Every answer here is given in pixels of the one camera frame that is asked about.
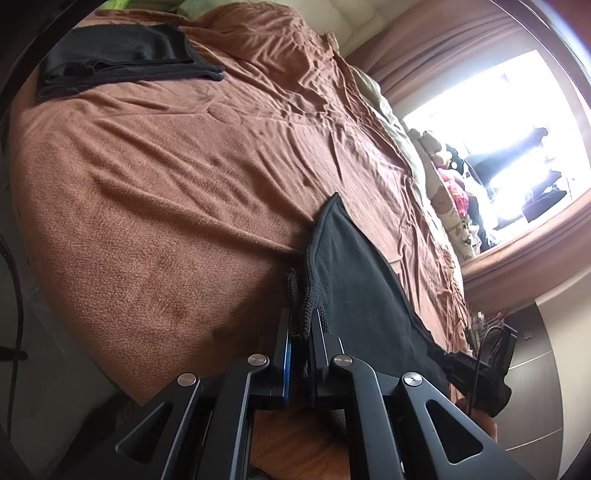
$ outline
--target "bed sheet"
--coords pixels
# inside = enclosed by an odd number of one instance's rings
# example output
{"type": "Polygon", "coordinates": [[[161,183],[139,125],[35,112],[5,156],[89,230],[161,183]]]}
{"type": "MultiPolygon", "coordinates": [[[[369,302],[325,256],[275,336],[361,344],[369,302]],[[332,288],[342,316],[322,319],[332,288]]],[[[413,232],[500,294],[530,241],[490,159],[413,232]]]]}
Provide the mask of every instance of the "bed sheet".
{"type": "MultiPolygon", "coordinates": [[[[314,222],[339,192],[399,269],[413,308],[463,349],[453,258],[430,233],[400,149],[332,36],[292,9],[233,4],[189,21],[100,11],[84,25],[168,22],[226,67],[204,79],[103,85],[11,117],[11,186],[50,304],[140,403],[179,372],[256,351],[286,305],[314,222]]],[[[273,478],[347,478],[346,448],[305,402],[257,414],[251,461],[273,478]]]]}

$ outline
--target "hand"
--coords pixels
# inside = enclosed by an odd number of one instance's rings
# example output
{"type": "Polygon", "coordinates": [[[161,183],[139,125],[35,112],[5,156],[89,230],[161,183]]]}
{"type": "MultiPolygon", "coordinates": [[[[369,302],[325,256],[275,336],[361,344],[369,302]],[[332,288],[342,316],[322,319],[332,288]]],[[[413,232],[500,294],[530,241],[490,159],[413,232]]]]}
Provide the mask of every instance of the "hand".
{"type": "MultiPolygon", "coordinates": [[[[462,410],[462,412],[467,414],[468,400],[466,398],[460,398],[456,402],[456,407],[458,407],[460,410],[462,410]]],[[[496,423],[489,416],[488,413],[473,408],[471,419],[474,423],[476,423],[476,425],[478,425],[482,430],[484,430],[490,438],[492,438],[495,442],[498,442],[498,432],[496,423]]]]}

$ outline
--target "gray floor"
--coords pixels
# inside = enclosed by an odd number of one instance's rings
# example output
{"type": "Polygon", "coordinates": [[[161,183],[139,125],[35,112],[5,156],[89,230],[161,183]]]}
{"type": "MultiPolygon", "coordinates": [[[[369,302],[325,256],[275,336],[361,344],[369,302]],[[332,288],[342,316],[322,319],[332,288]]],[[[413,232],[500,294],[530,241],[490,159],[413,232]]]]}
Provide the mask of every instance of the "gray floor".
{"type": "MultiPolygon", "coordinates": [[[[27,265],[12,214],[8,166],[0,157],[0,232],[15,256],[24,296],[22,347],[29,360],[19,369],[12,443],[38,478],[55,467],[88,412],[116,388],[53,315],[27,265]]],[[[0,261],[0,345],[12,346],[17,315],[8,269],[0,261]]],[[[11,364],[0,363],[0,423],[6,428],[11,364]]]]}

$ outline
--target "pink plush toy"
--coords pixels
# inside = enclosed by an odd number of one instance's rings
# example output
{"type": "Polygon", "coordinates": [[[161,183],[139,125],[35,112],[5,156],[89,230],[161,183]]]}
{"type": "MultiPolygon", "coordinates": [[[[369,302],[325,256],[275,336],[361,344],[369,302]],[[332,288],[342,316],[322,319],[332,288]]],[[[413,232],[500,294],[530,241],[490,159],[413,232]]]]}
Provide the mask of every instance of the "pink plush toy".
{"type": "Polygon", "coordinates": [[[462,216],[466,216],[468,212],[468,194],[464,192],[464,182],[462,177],[455,170],[443,170],[438,168],[439,176],[443,180],[443,184],[447,188],[453,199],[453,203],[456,204],[458,213],[462,216]]]}

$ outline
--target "folded black garment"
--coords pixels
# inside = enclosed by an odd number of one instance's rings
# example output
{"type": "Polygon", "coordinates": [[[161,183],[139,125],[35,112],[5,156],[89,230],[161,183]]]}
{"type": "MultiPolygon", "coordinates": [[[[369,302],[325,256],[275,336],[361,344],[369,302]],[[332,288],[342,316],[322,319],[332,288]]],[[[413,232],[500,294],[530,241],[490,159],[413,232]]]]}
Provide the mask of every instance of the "folded black garment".
{"type": "MultiPolygon", "coordinates": [[[[294,333],[304,345],[311,316],[318,310],[322,330],[340,337],[345,353],[393,377],[420,373],[448,396],[445,374],[428,354],[434,345],[431,332],[411,307],[388,261],[353,223],[337,193],[316,223],[303,281],[292,272],[288,291],[292,308],[300,311],[294,333]]],[[[329,416],[329,426],[344,433],[344,412],[331,411],[329,416]]]]}
{"type": "Polygon", "coordinates": [[[51,49],[39,69],[37,100],[105,83],[197,77],[220,81],[222,72],[172,25],[94,25],[71,30],[51,49]]]}

